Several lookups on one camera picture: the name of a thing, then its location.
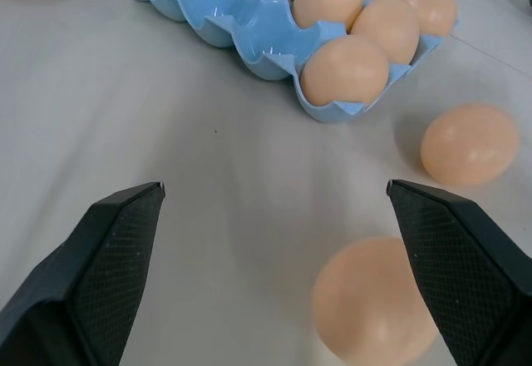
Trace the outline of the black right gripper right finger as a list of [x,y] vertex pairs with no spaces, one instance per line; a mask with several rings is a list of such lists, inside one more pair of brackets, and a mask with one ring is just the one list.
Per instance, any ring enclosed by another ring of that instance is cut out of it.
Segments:
[[472,200],[387,183],[417,287],[458,365],[531,363],[531,258]]

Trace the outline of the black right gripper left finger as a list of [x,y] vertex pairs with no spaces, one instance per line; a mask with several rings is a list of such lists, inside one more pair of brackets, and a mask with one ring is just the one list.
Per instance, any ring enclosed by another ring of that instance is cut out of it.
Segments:
[[150,267],[165,188],[94,203],[1,311],[3,365],[117,365]]

